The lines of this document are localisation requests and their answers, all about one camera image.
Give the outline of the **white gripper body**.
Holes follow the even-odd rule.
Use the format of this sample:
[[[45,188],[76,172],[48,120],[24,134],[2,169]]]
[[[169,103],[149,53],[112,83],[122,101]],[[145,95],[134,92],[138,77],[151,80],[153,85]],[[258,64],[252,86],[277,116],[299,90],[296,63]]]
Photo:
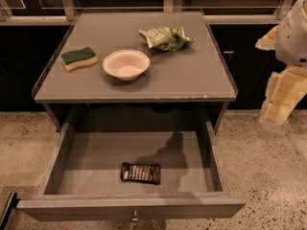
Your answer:
[[[278,25],[275,55],[288,65],[307,65],[307,0],[297,0]]]

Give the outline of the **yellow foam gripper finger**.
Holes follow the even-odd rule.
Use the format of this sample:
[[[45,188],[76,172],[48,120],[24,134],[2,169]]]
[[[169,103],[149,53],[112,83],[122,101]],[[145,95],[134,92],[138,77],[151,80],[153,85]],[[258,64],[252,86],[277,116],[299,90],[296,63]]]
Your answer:
[[[282,125],[306,95],[306,66],[290,65],[281,73],[272,72],[267,84],[266,99],[260,111],[260,124]]]
[[[277,29],[277,26],[273,27],[264,36],[258,39],[255,44],[255,47],[257,49],[265,51],[274,50]]]

